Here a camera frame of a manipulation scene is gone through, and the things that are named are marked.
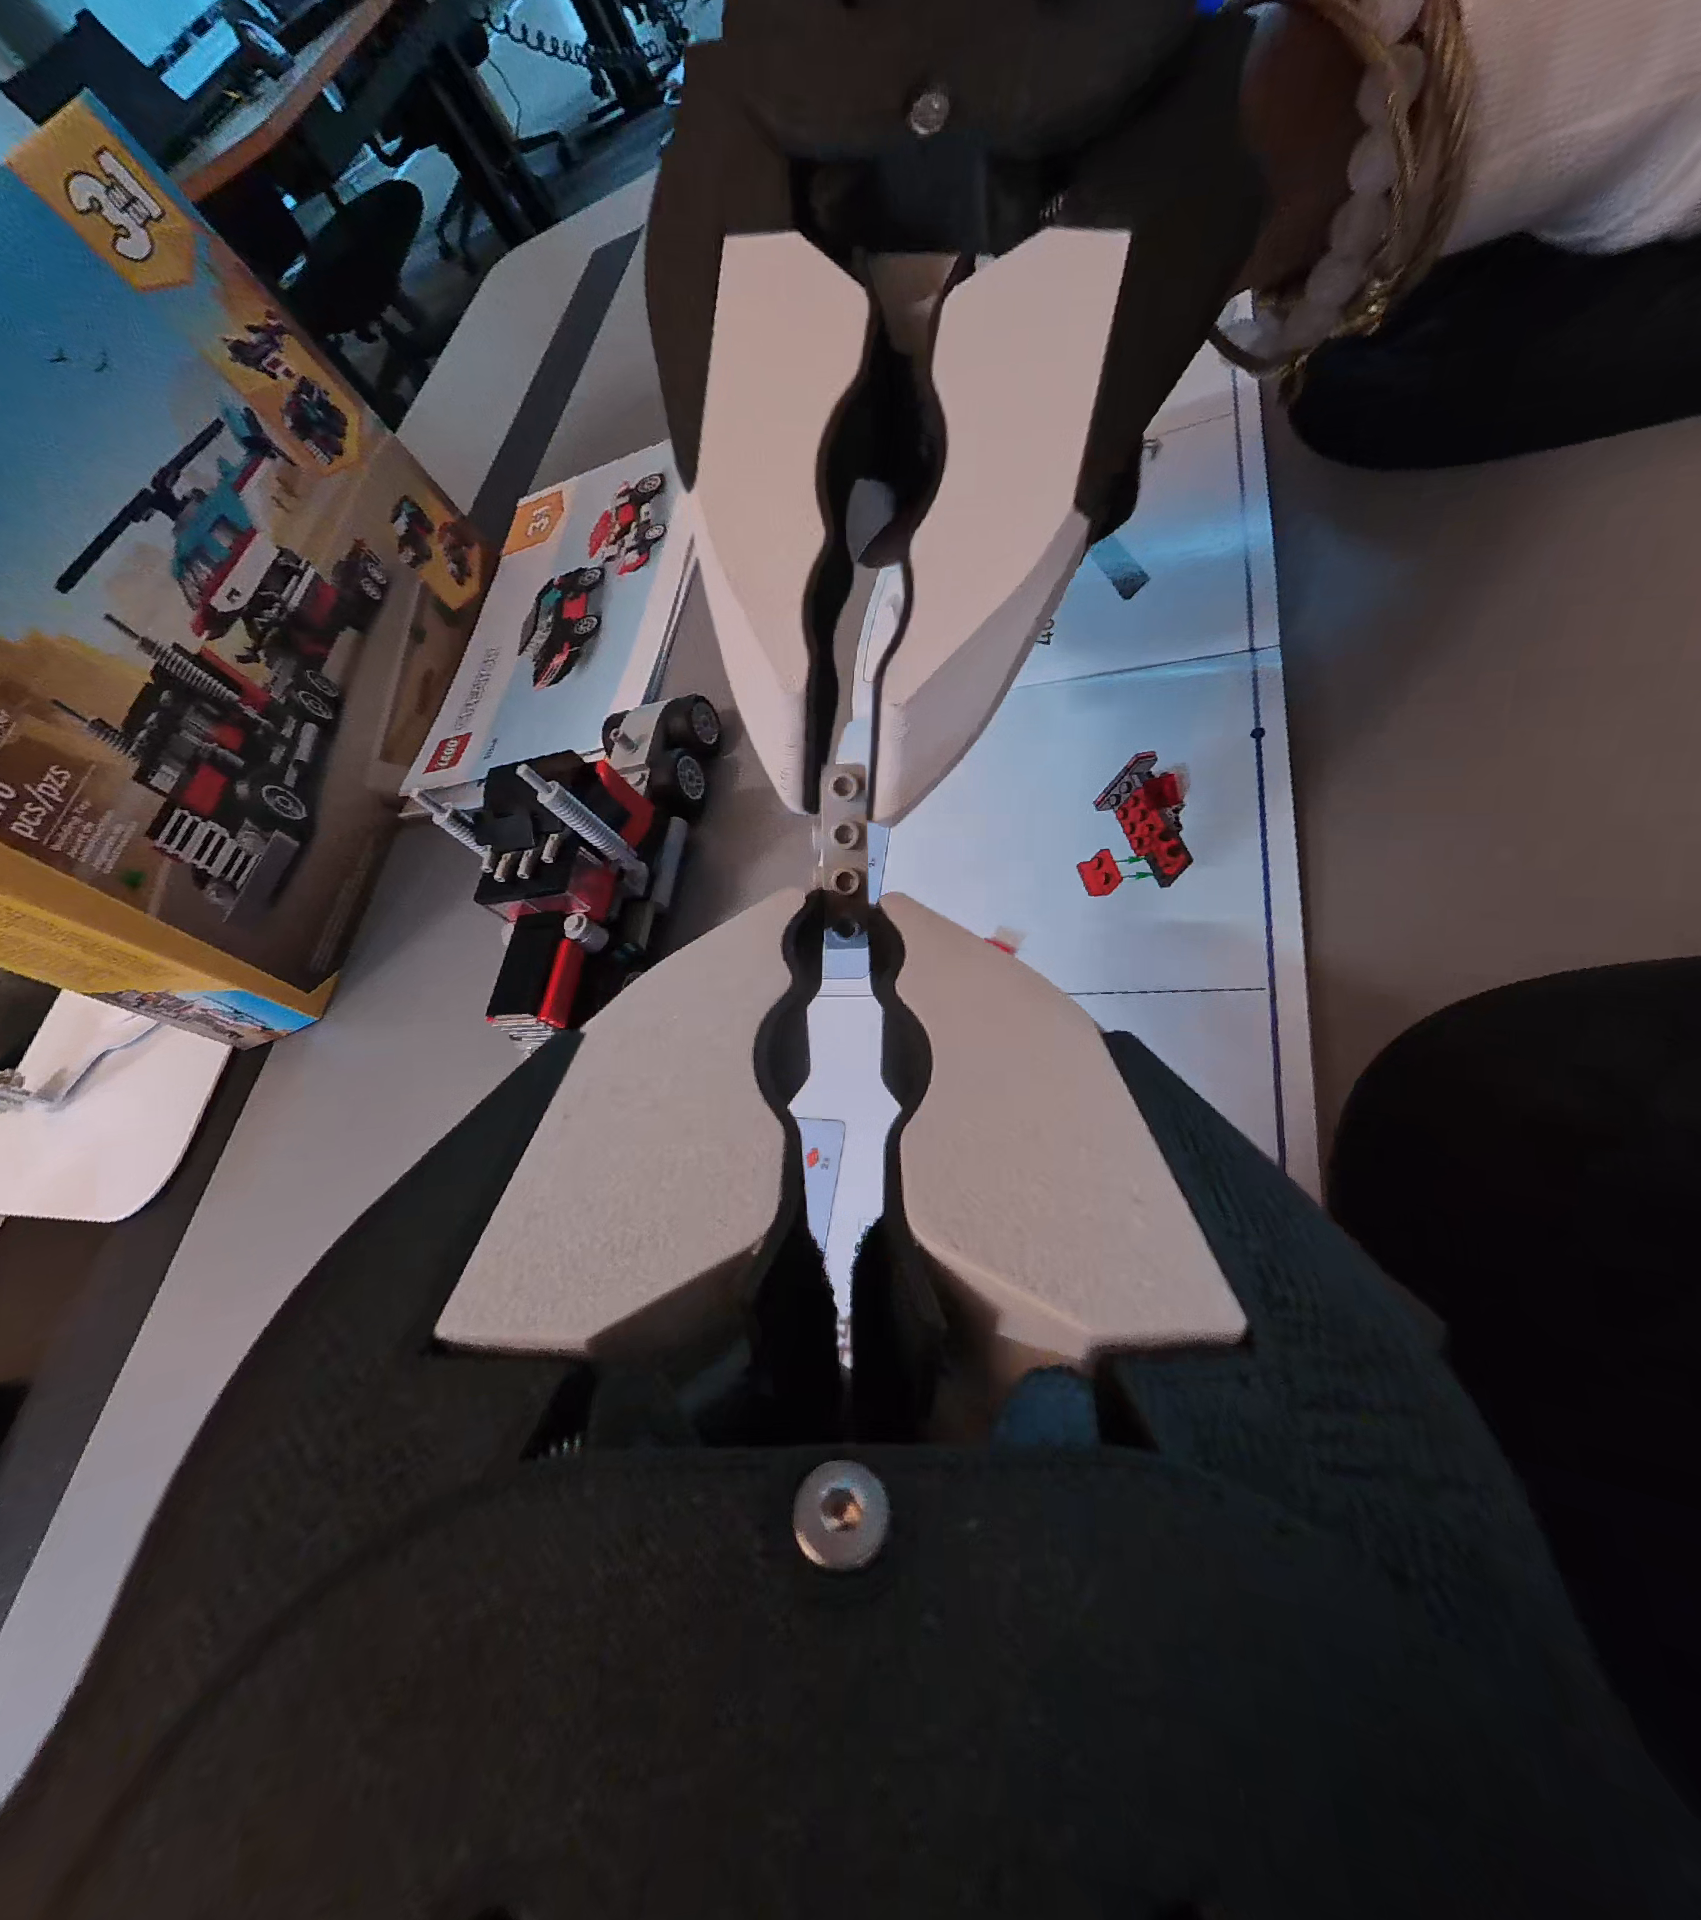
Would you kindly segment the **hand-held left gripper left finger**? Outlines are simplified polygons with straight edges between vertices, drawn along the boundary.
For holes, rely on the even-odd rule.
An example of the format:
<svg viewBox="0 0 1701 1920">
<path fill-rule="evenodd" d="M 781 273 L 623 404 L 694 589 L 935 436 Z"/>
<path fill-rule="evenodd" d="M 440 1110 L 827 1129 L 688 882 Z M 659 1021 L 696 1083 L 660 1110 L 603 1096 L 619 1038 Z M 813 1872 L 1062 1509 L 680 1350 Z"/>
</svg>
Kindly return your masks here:
<svg viewBox="0 0 1701 1920">
<path fill-rule="evenodd" d="M 813 997 L 815 897 L 770 894 L 595 1014 L 435 1343 L 813 1406 L 815 1238 L 788 1115 Z"/>
</svg>

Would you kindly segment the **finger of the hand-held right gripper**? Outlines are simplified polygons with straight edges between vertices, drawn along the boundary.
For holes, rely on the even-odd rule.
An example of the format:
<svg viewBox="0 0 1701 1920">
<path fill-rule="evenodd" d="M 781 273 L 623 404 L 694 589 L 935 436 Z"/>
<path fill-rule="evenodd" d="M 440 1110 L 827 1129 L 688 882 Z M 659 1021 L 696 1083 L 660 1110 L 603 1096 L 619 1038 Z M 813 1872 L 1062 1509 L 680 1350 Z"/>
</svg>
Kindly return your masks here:
<svg viewBox="0 0 1701 1920">
<path fill-rule="evenodd" d="M 875 688 L 878 827 L 901 825 L 981 739 L 1086 552 L 1076 489 L 1128 247 L 1119 229 L 1053 227 L 938 307 L 943 466 Z"/>
<path fill-rule="evenodd" d="M 856 562 L 837 455 L 873 322 L 863 282 L 802 232 L 725 238 L 687 506 L 732 707 L 802 819 L 820 813 L 849 698 L 837 633 Z"/>
</svg>

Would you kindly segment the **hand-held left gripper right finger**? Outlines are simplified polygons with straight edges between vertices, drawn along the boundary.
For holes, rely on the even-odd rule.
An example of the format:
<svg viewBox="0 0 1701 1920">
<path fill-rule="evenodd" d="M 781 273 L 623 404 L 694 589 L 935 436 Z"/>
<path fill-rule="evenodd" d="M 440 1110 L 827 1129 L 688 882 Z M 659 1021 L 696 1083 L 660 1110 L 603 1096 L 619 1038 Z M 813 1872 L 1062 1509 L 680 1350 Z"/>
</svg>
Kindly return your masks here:
<svg viewBox="0 0 1701 1920">
<path fill-rule="evenodd" d="M 875 1411 L 995 1415 L 1028 1374 L 1247 1343 L 1108 1034 L 1069 995 L 904 892 L 875 910 L 871 988 L 897 1102 Z"/>
</svg>

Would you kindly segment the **open lego instruction booklet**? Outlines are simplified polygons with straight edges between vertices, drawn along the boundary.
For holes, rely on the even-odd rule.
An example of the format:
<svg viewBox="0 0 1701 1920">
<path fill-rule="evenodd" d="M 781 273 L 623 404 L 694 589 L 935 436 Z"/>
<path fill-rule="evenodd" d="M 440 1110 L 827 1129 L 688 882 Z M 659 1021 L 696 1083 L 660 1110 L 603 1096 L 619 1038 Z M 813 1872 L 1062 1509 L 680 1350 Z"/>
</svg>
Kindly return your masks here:
<svg viewBox="0 0 1701 1920">
<path fill-rule="evenodd" d="M 1260 393 L 1207 348 L 1139 503 L 960 766 L 871 841 L 895 882 L 1150 1048 L 1320 1194 Z"/>
</svg>

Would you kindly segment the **black red lego truck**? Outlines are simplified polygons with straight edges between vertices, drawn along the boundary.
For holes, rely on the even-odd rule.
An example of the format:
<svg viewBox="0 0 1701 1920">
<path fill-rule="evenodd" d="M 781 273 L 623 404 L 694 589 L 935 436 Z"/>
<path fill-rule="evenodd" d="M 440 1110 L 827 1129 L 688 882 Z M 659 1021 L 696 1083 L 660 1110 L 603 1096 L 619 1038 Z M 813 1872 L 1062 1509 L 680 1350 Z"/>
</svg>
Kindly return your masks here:
<svg viewBox="0 0 1701 1920">
<path fill-rule="evenodd" d="M 484 1021 L 530 1054 L 580 1030 L 657 961 L 723 746 L 699 693 L 613 715 L 599 755 L 493 769 L 475 806 L 415 796 L 478 857 L 475 900 L 505 927 Z"/>
</svg>

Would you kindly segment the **lego instruction booklet car cover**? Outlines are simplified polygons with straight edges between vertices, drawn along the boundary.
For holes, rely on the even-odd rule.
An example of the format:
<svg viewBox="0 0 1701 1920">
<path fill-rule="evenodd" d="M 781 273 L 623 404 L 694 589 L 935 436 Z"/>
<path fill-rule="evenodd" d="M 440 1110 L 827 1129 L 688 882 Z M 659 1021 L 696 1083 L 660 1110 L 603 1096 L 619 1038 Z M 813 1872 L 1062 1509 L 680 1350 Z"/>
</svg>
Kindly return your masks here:
<svg viewBox="0 0 1701 1920">
<path fill-rule="evenodd" d="M 468 806 L 506 762 L 597 752 L 606 718 L 655 694 L 693 560 L 680 503 L 668 443 L 516 503 L 406 803 Z"/>
</svg>

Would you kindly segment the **lego set cardboard box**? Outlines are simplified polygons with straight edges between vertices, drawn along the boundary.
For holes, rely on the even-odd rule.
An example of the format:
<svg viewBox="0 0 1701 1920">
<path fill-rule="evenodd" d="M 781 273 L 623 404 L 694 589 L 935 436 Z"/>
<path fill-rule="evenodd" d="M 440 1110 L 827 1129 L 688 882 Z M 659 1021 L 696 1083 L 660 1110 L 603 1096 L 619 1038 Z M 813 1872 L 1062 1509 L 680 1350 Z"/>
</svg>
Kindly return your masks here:
<svg viewBox="0 0 1701 1920">
<path fill-rule="evenodd" d="M 0 162 L 0 969 L 318 1021 L 491 558 L 90 94 Z"/>
</svg>

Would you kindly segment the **person's right hand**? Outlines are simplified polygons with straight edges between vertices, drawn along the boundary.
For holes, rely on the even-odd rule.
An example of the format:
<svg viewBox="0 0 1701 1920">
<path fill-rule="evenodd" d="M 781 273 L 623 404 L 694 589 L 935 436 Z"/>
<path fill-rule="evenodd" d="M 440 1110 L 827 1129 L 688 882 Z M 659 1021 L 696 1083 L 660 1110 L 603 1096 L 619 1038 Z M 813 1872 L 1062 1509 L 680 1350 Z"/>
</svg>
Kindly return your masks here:
<svg viewBox="0 0 1701 1920">
<path fill-rule="evenodd" d="M 1240 88 L 1247 153 L 1266 190 L 1242 293 L 1281 293 L 1309 276 L 1348 198 L 1346 167 L 1365 133 L 1365 61 L 1327 21 L 1289 5 L 1255 6 Z"/>
</svg>

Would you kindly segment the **white rounded pad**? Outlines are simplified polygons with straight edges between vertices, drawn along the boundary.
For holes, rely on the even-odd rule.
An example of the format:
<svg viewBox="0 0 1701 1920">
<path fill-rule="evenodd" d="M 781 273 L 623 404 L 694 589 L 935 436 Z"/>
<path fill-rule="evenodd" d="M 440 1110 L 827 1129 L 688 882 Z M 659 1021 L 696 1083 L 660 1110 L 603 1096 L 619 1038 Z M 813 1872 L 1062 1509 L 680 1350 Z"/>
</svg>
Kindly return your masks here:
<svg viewBox="0 0 1701 1920">
<path fill-rule="evenodd" d="M 166 1188 L 231 1044 L 60 992 L 0 1110 L 0 1218 L 107 1225 Z"/>
</svg>

